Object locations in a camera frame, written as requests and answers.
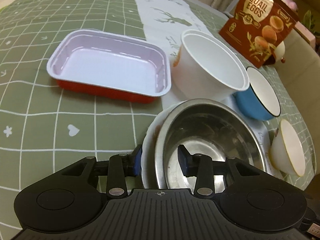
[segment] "silver screw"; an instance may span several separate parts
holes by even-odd
[[[111,190],[109,190],[109,194],[113,196],[120,196],[124,193],[124,190],[119,187],[114,187]]]
[[[208,187],[201,187],[197,190],[198,194],[203,195],[203,196],[209,196],[212,194],[212,189]]]

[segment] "rectangular plastic tray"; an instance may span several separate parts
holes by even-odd
[[[150,103],[171,88],[168,57],[142,40],[93,30],[68,34],[47,63],[60,87]]]

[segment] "metal bowl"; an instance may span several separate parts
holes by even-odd
[[[190,188],[196,177],[183,176],[178,145],[191,154],[202,153],[215,161],[234,156],[266,171],[262,149],[250,127],[229,107],[209,99],[193,99],[177,106],[164,121],[155,150],[159,188]],[[224,190],[222,176],[215,176],[216,193]]]

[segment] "white bowl with yellow rim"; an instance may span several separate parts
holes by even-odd
[[[292,125],[282,119],[270,149],[272,165],[287,174],[302,177],[306,169],[303,148]]]

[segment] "blue bowl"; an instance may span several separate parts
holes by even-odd
[[[247,117],[267,121],[281,113],[280,103],[268,80],[253,67],[247,68],[250,86],[236,93],[239,110]]]

